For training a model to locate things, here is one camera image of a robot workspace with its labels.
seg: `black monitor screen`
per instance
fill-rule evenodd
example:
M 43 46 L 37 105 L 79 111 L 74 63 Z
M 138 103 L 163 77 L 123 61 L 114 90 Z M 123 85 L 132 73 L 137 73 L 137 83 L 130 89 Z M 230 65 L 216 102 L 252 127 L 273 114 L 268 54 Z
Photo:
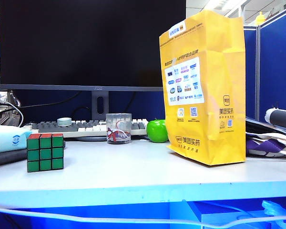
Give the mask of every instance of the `black monitor screen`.
M 0 82 L 162 88 L 159 36 L 184 19 L 185 0 L 0 0 Z

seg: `clear plastic cup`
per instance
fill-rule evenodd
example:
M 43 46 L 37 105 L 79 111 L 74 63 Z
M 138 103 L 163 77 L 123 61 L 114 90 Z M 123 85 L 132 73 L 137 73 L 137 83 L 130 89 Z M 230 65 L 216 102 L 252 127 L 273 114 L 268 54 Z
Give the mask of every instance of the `clear plastic cup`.
M 107 142 L 110 144 L 129 143 L 131 140 L 132 114 L 106 114 Z

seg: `keyboard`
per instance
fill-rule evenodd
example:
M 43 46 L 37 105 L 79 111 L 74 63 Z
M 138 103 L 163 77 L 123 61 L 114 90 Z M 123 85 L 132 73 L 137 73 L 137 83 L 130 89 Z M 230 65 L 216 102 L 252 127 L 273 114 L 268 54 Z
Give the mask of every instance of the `keyboard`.
M 132 135 L 147 135 L 146 126 L 148 121 L 146 119 L 132 120 Z M 56 121 L 28 123 L 23 128 L 31 130 L 33 133 L 52 133 L 63 134 L 63 137 L 87 137 L 87 136 L 107 136 L 106 121 L 104 120 L 90 120 L 86 121 L 72 121 L 69 126 L 58 126 Z

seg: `green cube face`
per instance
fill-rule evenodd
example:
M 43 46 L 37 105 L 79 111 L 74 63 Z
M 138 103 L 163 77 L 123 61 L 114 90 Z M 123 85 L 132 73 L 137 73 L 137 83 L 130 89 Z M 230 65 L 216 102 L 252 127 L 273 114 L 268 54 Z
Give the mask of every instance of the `green cube face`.
M 52 149 L 52 157 L 53 158 L 63 157 L 63 148 L 62 147 L 53 148 Z
M 61 169 L 63 168 L 63 158 L 52 159 L 52 169 Z
M 28 161 L 28 173 L 39 171 L 39 161 Z
M 27 139 L 27 149 L 39 149 L 39 139 Z
M 62 136 L 53 136 L 52 146 L 53 147 L 63 147 L 63 137 Z
M 51 170 L 51 160 L 40 161 L 40 171 Z
M 44 137 L 40 138 L 40 148 L 51 148 L 51 138 L 50 137 Z
M 28 150 L 28 161 L 38 161 L 39 150 Z
M 40 150 L 40 160 L 51 159 L 51 149 L 41 149 Z

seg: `desk surface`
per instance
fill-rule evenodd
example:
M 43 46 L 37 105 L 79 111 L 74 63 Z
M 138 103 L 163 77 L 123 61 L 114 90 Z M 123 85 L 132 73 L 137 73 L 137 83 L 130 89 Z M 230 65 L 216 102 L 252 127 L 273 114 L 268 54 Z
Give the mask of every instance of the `desk surface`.
M 42 208 L 286 196 L 286 161 L 208 167 L 147 140 L 67 142 L 63 170 L 0 166 L 0 207 Z

